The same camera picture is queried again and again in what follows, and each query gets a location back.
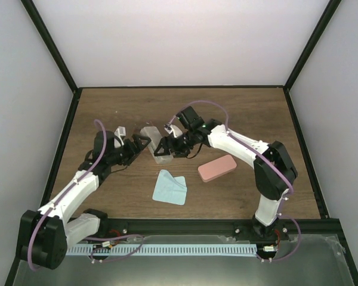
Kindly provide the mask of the grey glasses case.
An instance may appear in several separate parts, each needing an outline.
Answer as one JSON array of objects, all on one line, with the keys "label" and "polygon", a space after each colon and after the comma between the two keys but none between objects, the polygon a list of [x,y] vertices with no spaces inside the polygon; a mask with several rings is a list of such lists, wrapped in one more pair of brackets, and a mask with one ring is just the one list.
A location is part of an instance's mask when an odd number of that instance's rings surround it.
[{"label": "grey glasses case", "polygon": [[156,126],[145,126],[141,129],[140,134],[142,136],[149,137],[151,142],[148,144],[148,149],[157,164],[168,164],[172,161],[172,155],[164,155],[164,156],[155,156],[154,152],[156,151],[161,139],[162,135],[159,129]]}]

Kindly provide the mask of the blue cleaning cloth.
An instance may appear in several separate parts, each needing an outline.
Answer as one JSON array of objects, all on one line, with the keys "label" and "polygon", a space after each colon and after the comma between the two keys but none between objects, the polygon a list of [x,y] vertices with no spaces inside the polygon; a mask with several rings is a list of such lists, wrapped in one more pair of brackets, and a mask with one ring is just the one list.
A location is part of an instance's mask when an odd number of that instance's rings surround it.
[{"label": "blue cleaning cloth", "polygon": [[187,184],[184,176],[172,176],[161,170],[156,180],[152,199],[154,201],[183,206],[186,202]]}]

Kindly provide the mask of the pink glasses case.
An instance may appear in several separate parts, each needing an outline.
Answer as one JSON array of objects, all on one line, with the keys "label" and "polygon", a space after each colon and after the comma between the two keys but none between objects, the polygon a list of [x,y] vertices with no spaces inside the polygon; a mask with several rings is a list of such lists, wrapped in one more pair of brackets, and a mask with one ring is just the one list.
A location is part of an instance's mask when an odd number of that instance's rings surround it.
[{"label": "pink glasses case", "polygon": [[231,155],[225,155],[198,167],[198,174],[203,182],[210,182],[220,176],[232,172],[237,163]]}]

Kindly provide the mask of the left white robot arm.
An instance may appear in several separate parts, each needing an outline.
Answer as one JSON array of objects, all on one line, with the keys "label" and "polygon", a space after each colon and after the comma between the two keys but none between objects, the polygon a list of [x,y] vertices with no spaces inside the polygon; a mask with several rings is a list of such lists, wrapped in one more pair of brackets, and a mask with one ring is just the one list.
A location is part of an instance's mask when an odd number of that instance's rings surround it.
[{"label": "left white robot arm", "polygon": [[16,257],[30,267],[55,269],[77,243],[105,241],[110,233],[106,213],[87,209],[76,219],[72,215],[111,175],[113,166],[128,167],[150,142],[149,137],[137,134],[123,139],[119,129],[97,132],[92,150],[73,179],[47,204],[22,215]]}]

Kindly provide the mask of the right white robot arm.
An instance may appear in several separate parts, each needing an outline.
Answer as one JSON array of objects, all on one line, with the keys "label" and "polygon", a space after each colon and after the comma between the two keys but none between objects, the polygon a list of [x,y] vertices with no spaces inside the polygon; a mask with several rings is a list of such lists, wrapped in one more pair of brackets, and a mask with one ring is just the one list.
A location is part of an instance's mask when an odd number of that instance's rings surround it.
[{"label": "right white robot arm", "polygon": [[269,144],[243,136],[231,130],[227,122],[204,121],[191,106],[182,109],[175,117],[185,131],[172,123],[166,124],[168,134],[153,148],[153,155],[184,158],[195,145],[200,145],[224,151],[251,166],[260,193],[252,218],[253,232],[260,240],[270,238],[280,217],[282,203],[293,194],[293,184],[298,176],[286,147],[279,141]]}]

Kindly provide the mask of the black aluminium frame rail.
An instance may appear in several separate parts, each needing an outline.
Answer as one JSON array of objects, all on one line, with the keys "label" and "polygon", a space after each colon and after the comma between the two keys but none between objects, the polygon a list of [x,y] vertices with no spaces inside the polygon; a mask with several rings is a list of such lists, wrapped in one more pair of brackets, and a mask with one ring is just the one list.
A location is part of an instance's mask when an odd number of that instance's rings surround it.
[{"label": "black aluminium frame rail", "polygon": [[259,227],[252,219],[109,219],[104,227],[90,234],[95,238],[109,238],[112,234],[150,235],[232,235],[242,240],[269,240],[275,230],[289,234],[336,234],[343,236],[339,219],[290,219],[277,220],[274,226]]}]

